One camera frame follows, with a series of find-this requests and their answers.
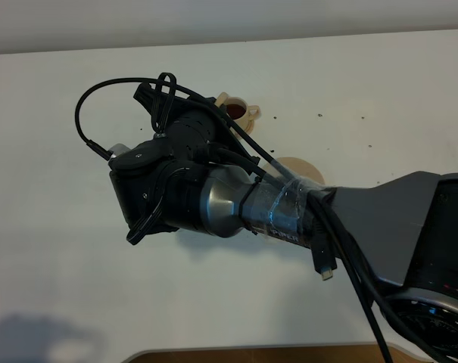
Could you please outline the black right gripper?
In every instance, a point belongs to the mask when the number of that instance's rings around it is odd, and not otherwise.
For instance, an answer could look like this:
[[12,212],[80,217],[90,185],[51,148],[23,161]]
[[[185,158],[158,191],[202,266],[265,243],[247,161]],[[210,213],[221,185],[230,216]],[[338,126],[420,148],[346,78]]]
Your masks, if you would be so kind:
[[168,166],[259,163],[232,133],[235,125],[214,98],[204,98],[174,82],[142,82],[134,99],[151,116],[154,136],[131,151],[112,159],[112,170],[157,170]]

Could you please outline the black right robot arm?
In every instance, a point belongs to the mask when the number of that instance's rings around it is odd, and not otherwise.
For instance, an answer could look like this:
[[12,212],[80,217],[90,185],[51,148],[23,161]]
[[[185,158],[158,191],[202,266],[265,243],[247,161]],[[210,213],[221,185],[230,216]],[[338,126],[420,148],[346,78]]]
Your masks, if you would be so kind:
[[274,159],[213,99],[164,79],[138,79],[135,99],[154,137],[115,146],[110,177],[129,233],[243,230],[310,250],[328,279],[342,264],[375,338],[378,306],[391,327],[438,362],[458,360],[458,174],[414,172],[374,188],[329,187]]

